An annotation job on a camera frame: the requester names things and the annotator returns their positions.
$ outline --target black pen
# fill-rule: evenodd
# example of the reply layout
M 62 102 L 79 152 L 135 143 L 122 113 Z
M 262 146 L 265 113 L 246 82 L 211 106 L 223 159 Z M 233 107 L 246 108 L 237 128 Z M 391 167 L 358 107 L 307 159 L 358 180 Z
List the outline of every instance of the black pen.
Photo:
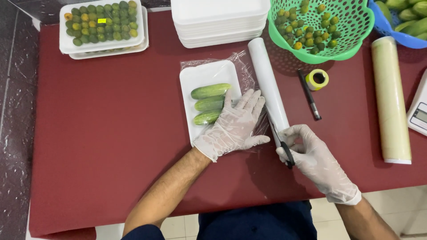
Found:
M 304 75 L 301 69 L 298 69 L 299 80 L 301 81 L 302 88 L 304 89 L 305 96 L 307 97 L 308 102 L 310 103 L 311 110 L 313 110 L 316 120 L 321 120 L 322 117 L 317 111 L 316 104 L 314 103 L 313 96 L 311 96 L 310 89 L 308 88 L 307 82 L 304 79 Z

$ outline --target dark blue shirt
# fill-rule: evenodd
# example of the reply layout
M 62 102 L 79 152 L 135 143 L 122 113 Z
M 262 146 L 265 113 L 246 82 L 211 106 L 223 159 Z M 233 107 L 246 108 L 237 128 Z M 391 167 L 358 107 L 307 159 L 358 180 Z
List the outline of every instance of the dark blue shirt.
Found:
M 308 201 L 278 203 L 199 214 L 197 240 L 315 240 Z M 122 240 L 164 240 L 160 229 L 143 225 Z

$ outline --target red table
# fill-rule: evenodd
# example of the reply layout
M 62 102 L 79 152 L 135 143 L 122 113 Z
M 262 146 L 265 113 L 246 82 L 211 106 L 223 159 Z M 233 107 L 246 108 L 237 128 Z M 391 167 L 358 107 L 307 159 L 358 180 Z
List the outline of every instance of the red table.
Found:
M 225 59 L 247 42 L 184 48 L 171 13 L 149 14 L 150 47 L 140 53 L 73 60 L 58 49 L 58 25 L 42 27 L 29 229 L 32 236 L 94 239 L 94 226 L 124 222 L 147 188 L 190 147 L 180 61 Z M 386 164 L 375 102 L 370 39 L 346 61 L 304 64 L 264 34 L 289 119 L 323 139 L 362 192 L 427 184 L 427 137 L 410 130 L 412 165 Z M 427 49 L 399 46 L 408 108 L 427 66 Z M 313 93 L 314 121 L 296 69 L 321 68 L 330 82 Z M 173 215 L 323 197 L 274 143 L 212 164 Z

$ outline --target green plastic basket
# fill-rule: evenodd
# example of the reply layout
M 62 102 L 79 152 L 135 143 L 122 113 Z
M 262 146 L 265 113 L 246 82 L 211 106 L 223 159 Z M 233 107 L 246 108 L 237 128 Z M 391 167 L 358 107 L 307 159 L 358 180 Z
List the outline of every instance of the green plastic basket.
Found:
M 270 37 L 279 47 L 291 51 L 295 57 L 308 64 L 349 59 L 357 53 L 362 41 L 374 26 L 374 13 L 367 7 L 367 2 L 367 0 L 310 0 L 308 13 L 302 15 L 299 14 L 301 0 L 271 0 L 271 8 L 268 13 Z M 317 6 L 320 4 L 325 4 L 326 10 L 319 14 Z M 339 18 L 339 23 L 336 24 L 337 30 L 341 31 L 341 37 L 337 39 L 338 45 L 329 48 L 327 44 L 331 40 L 329 37 L 324 41 L 325 50 L 317 55 L 310 54 L 309 50 L 312 47 L 303 46 L 300 50 L 293 49 L 283 39 L 274 24 L 280 9 L 289 10 L 292 7 L 297 7 L 297 20 L 303 19 L 304 26 L 312 26 L 314 30 L 322 30 L 322 32 L 326 30 L 320 26 L 322 15 L 329 12 L 331 17 L 337 16 Z

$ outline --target glove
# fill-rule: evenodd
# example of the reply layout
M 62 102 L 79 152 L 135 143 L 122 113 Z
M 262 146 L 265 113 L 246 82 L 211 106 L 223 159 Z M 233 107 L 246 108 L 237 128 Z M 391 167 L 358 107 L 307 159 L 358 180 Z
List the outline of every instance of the glove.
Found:
M 294 125 L 279 135 L 286 139 L 286 144 L 301 172 L 310 178 L 328 202 L 356 205 L 362 199 L 362 193 L 344 173 L 339 163 L 332 156 L 325 142 L 320 140 L 305 124 Z M 303 144 L 294 143 L 302 138 Z M 276 149 L 281 160 L 287 160 L 282 147 Z
M 261 91 L 249 89 L 237 103 L 231 106 L 231 91 L 225 93 L 224 108 L 215 124 L 198 136 L 194 146 L 213 162 L 226 152 L 245 150 L 255 145 L 268 143 L 264 135 L 251 137 L 265 99 Z

